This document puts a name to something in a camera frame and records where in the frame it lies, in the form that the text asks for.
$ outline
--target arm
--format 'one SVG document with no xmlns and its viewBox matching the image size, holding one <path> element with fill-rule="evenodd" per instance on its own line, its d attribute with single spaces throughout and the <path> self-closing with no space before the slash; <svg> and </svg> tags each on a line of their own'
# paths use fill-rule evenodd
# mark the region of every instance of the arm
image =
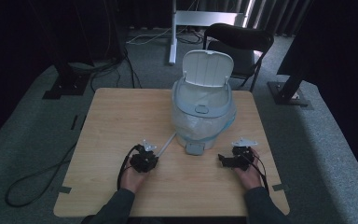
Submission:
<svg viewBox="0 0 358 224">
<path fill-rule="evenodd" d="M 109 202 L 101 208 L 89 224 L 114 223 L 125 224 L 130 215 L 135 194 L 146 180 L 149 173 L 138 173 L 127 162 L 121 177 L 120 189 Z"/>
<path fill-rule="evenodd" d="M 257 166 L 258 154 L 253 149 L 252 151 L 255 154 L 254 165 Z M 249 166 L 246 171 L 240 168 L 235 168 L 234 171 L 246 189 L 245 202 L 249 211 L 250 223 L 291 223 L 281 210 L 275 206 L 267 191 L 262 187 L 260 174 L 254 166 Z"/>
</svg>

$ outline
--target black controller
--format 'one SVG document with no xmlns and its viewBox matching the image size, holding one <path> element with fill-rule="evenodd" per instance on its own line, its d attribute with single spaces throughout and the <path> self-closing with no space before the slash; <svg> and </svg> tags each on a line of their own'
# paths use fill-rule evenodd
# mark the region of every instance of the black controller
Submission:
<svg viewBox="0 0 358 224">
<path fill-rule="evenodd" d="M 153 151 L 146 151 L 145 147 L 139 144 L 132 149 L 139 152 L 139 154 L 132 155 L 132 159 L 130 160 L 131 166 L 138 173 L 147 173 L 156 167 L 158 157 L 156 157 Z"/>
<path fill-rule="evenodd" d="M 232 154 L 234 155 L 232 158 L 226 158 L 218 154 L 219 160 L 222 162 L 224 167 L 239 167 L 245 171 L 255 160 L 250 147 L 234 147 L 232 148 Z"/>
</svg>

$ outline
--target tabletop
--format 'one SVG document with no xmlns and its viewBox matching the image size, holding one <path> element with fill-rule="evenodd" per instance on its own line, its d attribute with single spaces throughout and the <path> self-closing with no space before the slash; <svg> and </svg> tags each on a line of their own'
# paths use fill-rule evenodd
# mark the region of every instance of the tabletop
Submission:
<svg viewBox="0 0 358 224">
<path fill-rule="evenodd" d="M 244 188 L 235 173 L 223 168 L 217 154 L 230 157 L 231 143 L 241 137 L 253 148 L 267 171 L 270 197 L 284 214 L 290 209 L 269 149 L 253 95 L 234 91 L 237 116 L 211 149 L 188 155 L 176 139 L 168 145 L 138 191 L 132 217 L 246 216 Z M 171 90 L 98 89 L 54 207 L 58 217 L 96 214 L 117 190 L 117 176 L 129 150 L 147 140 L 159 150 L 174 133 Z"/>
</svg>

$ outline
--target sleeve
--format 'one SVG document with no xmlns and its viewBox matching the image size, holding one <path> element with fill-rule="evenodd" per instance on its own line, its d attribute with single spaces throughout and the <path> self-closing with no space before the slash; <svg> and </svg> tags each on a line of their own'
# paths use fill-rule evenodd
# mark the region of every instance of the sleeve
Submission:
<svg viewBox="0 0 358 224">
<path fill-rule="evenodd" d="M 286 224 L 290 220 L 275 206 L 263 187 L 250 189 L 245 194 L 245 202 L 252 224 Z"/>
<path fill-rule="evenodd" d="M 135 194 L 127 189 L 118 190 L 89 224 L 125 224 L 130 215 Z"/>
</svg>

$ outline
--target hand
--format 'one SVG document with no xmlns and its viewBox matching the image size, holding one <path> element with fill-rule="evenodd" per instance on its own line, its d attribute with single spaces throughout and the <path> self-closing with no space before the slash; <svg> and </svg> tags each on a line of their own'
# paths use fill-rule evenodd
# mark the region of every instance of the hand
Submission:
<svg viewBox="0 0 358 224">
<path fill-rule="evenodd" d="M 253 164 L 257 167 L 258 154 L 254 149 L 251 148 L 251 150 L 255 155 Z M 260 173 L 257 172 L 253 165 L 249 165 L 246 171 L 243 171 L 241 168 L 234 168 L 234 171 L 246 190 L 261 187 Z"/>
<path fill-rule="evenodd" d="M 126 170 L 121 177 L 120 187 L 136 193 L 146 180 L 149 173 L 138 173 L 130 165 L 131 158 L 127 161 Z"/>
</svg>

